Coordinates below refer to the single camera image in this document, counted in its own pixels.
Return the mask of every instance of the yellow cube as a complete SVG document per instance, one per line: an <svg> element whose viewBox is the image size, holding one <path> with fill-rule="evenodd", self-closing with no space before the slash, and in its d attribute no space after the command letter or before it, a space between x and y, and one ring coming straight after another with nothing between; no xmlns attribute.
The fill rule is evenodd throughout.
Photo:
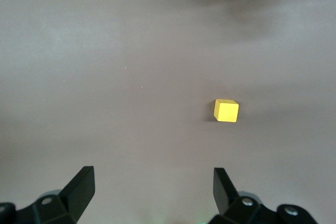
<svg viewBox="0 0 336 224"><path fill-rule="evenodd" d="M237 122L239 104L233 100L217 99L214 116L220 122Z"/></svg>

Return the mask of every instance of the white tabletop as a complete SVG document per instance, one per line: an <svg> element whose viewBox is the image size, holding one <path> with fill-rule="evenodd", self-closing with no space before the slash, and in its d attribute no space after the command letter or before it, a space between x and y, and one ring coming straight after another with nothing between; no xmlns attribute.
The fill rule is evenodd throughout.
<svg viewBox="0 0 336 224"><path fill-rule="evenodd" d="M79 223L197 224L213 168L336 219L335 0L0 0L0 202L63 188ZM239 103L216 122L215 99Z"/></svg>

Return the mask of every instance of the metal screw head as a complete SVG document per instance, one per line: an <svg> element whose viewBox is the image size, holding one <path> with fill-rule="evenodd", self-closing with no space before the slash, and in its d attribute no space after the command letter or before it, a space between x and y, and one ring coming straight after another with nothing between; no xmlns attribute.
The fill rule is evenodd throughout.
<svg viewBox="0 0 336 224"><path fill-rule="evenodd" d="M53 199L52 198L45 198L44 200L41 201L42 205L49 204Z"/></svg>
<svg viewBox="0 0 336 224"><path fill-rule="evenodd" d="M285 207L285 212L292 216L296 216L299 214L294 207Z"/></svg>
<svg viewBox="0 0 336 224"><path fill-rule="evenodd" d="M244 199L242 199L241 201L243 202L243 204L244 204L245 206L248 206L248 207L253 206L253 201L250 200L249 198L244 198Z"/></svg>

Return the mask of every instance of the gray table surface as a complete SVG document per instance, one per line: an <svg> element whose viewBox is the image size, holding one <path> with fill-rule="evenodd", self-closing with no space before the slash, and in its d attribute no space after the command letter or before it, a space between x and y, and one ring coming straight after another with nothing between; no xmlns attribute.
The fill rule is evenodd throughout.
<svg viewBox="0 0 336 224"><path fill-rule="evenodd" d="M93 165L79 223L197 224L224 167L334 223L335 52L335 0L0 0L0 201Z"/></svg>

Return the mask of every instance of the screw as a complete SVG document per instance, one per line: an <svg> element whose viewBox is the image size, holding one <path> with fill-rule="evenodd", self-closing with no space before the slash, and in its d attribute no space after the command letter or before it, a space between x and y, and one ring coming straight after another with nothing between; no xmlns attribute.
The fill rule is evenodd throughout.
<svg viewBox="0 0 336 224"><path fill-rule="evenodd" d="M44 200L41 201L42 205L49 204L53 199L52 198L45 198Z"/></svg>
<svg viewBox="0 0 336 224"><path fill-rule="evenodd" d="M244 199L242 199L241 201L243 202L243 204L244 204L245 206L248 206L248 207L253 206L253 201L250 200L249 198L244 198Z"/></svg>
<svg viewBox="0 0 336 224"><path fill-rule="evenodd" d="M296 216L299 214L298 211L294 207L285 207L285 211L286 213L292 216Z"/></svg>

